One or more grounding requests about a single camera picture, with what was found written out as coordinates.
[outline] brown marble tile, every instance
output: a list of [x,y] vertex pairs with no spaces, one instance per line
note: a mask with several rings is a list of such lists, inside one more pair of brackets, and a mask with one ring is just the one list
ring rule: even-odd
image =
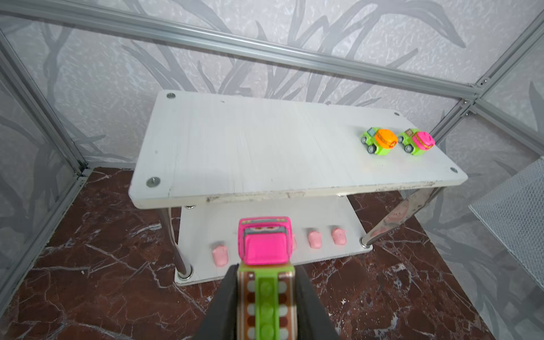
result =
[[[0,319],[4,339],[189,339],[220,282],[178,288],[131,171],[97,169]],[[350,197],[366,230],[398,193]],[[344,339],[492,339],[415,218],[374,251],[305,265]]]

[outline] lower shelf board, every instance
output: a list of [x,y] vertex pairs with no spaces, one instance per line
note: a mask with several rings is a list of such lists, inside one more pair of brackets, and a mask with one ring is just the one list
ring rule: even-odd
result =
[[[242,203],[209,203],[192,209],[182,208],[178,247],[193,266],[187,280],[175,273],[179,286],[222,279],[229,266],[240,262],[238,256],[238,221],[246,217],[288,216],[298,247],[293,251],[292,264],[305,264],[326,259],[362,254],[372,250],[359,243],[366,233],[347,197],[299,197]],[[332,231],[346,230],[347,243],[334,244]],[[308,233],[322,234],[321,249],[311,249]],[[228,264],[218,268],[212,250],[218,245],[228,249]]]

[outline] shelf top surface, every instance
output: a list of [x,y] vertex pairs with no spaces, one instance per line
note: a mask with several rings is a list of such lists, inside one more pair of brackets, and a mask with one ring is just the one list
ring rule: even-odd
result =
[[[136,207],[150,209],[446,187],[467,179],[438,147],[421,156],[401,145],[386,156],[369,154],[360,136],[371,127],[400,134],[414,125],[392,109],[161,91],[129,195]],[[152,177],[159,181],[148,185]]]

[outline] pink toy vehicle in gripper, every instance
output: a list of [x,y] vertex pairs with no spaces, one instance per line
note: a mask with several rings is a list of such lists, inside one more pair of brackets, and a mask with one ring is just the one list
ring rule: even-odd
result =
[[293,253],[289,217],[243,218],[238,224],[238,254],[245,264],[287,263]]

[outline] wire mesh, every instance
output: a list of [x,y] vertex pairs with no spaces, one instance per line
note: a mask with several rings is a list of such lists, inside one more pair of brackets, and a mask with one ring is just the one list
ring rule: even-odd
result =
[[469,208],[544,289],[544,159]]

